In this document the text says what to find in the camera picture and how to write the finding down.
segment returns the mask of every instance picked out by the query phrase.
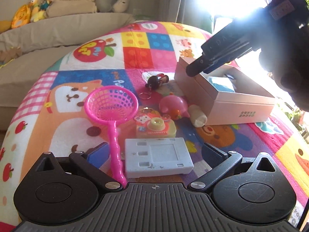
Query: cardboard box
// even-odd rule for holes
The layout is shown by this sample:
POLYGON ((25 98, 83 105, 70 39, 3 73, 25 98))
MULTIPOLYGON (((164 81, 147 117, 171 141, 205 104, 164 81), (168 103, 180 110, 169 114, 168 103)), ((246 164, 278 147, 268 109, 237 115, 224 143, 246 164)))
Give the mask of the cardboard box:
POLYGON ((201 72, 194 78, 187 76, 186 67, 193 58, 180 58, 175 81, 191 104, 199 105, 207 116, 207 125, 229 125, 264 122, 276 104, 276 98, 262 86, 233 66, 223 65, 210 74, 201 72), (232 75, 236 92, 218 91, 207 81, 208 76, 232 75))

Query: pink checkered pattern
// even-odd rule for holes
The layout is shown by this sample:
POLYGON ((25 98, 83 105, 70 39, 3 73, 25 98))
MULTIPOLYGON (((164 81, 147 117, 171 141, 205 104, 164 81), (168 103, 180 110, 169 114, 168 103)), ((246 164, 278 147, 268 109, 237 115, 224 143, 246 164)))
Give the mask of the pink checkered pattern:
POLYGON ((18 107, 11 123, 25 116, 40 113, 57 75, 57 72, 47 72, 40 77, 18 107))

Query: red apple print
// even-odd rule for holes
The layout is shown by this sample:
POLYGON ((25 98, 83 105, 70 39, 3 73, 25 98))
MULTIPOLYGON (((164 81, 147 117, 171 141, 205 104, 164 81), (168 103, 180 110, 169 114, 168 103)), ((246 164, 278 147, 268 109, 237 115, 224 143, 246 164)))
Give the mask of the red apple print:
POLYGON ((25 128, 26 128, 26 122, 25 121, 21 121, 18 125, 17 125, 17 127, 16 127, 16 129, 15 129, 15 134, 18 134, 18 133, 20 133, 22 130, 24 130, 25 128))
POLYGON ((141 30, 140 26, 137 23, 130 24, 128 26, 128 29, 135 30, 135 31, 140 31, 141 30))
POLYGON ((12 172, 14 169, 11 169, 11 164, 8 163, 5 165, 3 170, 3 176, 2 179, 4 182, 8 181, 9 178, 12 178, 12 172))
POLYGON ((2 160, 2 158, 4 156, 4 153, 5 153, 5 148, 1 148, 0 149, 0 161, 2 160))
POLYGON ((100 61, 107 55, 114 56, 115 51, 112 47, 117 46, 117 44, 110 43, 112 41, 114 41, 113 38, 108 38, 106 41, 102 39, 94 40, 76 49, 73 55, 76 59, 85 63, 100 61))

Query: pink toy duck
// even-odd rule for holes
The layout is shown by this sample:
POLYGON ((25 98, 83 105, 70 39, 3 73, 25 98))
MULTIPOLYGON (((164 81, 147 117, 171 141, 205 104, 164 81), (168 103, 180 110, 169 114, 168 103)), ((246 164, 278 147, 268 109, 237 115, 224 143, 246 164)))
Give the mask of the pink toy duck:
POLYGON ((183 98, 175 95, 169 95, 161 99, 159 108, 162 113, 169 114, 172 120, 190 117, 187 102, 183 98))

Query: colorful play mat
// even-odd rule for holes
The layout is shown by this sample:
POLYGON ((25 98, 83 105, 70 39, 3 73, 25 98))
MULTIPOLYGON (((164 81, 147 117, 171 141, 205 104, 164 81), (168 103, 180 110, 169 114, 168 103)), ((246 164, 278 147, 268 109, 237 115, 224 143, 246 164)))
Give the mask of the colorful play mat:
MULTIPOLYGON (((199 57, 200 46, 210 37, 205 31, 177 23, 134 23, 80 46, 46 70, 18 108, 0 151, 0 231, 10 231, 20 223, 14 191, 43 152, 68 156, 108 142, 106 127, 91 122, 84 112, 84 100, 90 92, 118 85, 138 95, 148 90, 145 84, 150 76, 164 73, 170 82, 153 92, 151 99, 139 99, 141 106, 159 110, 160 99, 169 93, 183 96, 173 80, 179 57, 199 57)), ((187 185, 211 170, 207 158, 202 157, 204 142, 244 157, 267 152, 296 192, 297 205, 290 222, 298 223, 309 196, 309 152, 279 109, 275 108, 264 123, 194 128, 188 118, 182 118, 175 124, 177 137, 185 139, 194 163, 192 172, 130 181, 187 185)), ((119 126, 119 133, 123 150, 124 140, 136 136, 134 120, 119 126)), ((100 169, 110 174, 108 157, 102 160, 100 169)))

